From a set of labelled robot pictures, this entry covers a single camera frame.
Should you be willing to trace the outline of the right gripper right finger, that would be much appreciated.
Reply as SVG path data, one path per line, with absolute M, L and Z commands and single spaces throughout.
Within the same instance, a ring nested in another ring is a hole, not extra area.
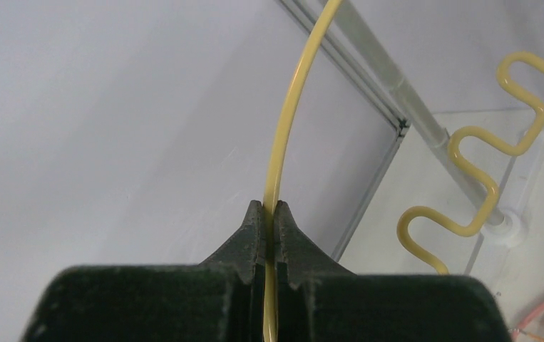
M 280 341 L 509 341 L 490 291 L 469 276 L 357 275 L 274 214 Z

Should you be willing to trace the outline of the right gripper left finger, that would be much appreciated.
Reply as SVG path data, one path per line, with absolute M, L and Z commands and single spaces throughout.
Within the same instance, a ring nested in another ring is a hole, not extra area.
M 22 341 L 261 341 L 264 215 L 199 264 L 81 265 L 43 291 Z

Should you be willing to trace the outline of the yellow wavy hanger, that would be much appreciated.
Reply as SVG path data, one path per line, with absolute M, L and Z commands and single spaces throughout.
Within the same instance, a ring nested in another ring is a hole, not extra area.
M 309 70 L 312 67 L 322 39 L 340 5 L 340 1 L 329 1 L 314 24 L 292 76 L 286 98 L 284 99 L 272 145 L 263 198 L 266 223 L 268 224 L 266 231 L 265 290 L 262 318 L 262 337 L 264 341 L 276 341 L 278 335 L 277 280 L 274 265 L 274 230 L 272 222 L 278 203 L 289 134 Z M 471 223 L 467 226 L 462 226 L 434 209 L 425 206 L 416 206 L 406 210 L 397 224 L 397 235 L 402 246 L 416 258 L 432 266 L 438 274 L 447 274 L 447 266 L 411 238 L 409 234 L 409 224 L 411 221 L 417 217 L 425 217 L 458 236 L 472 237 L 480 232 L 499 199 L 499 187 L 497 183 L 462 155 L 459 148 L 461 141 L 464 138 L 475 137 L 503 154 L 520 156 L 530 149 L 544 128 L 544 102 L 511 78 L 510 66 L 515 62 L 525 63 L 544 74 L 544 59 L 527 51 L 515 52 L 504 57 L 496 69 L 496 80 L 499 86 L 514 98 L 527 104 L 535 112 L 533 123 L 519 140 L 518 144 L 510 145 L 493 133 L 478 126 L 460 128 L 448 140 L 447 157 L 449 161 L 460 171 L 481 183 L 486 190 L 486 196 Z

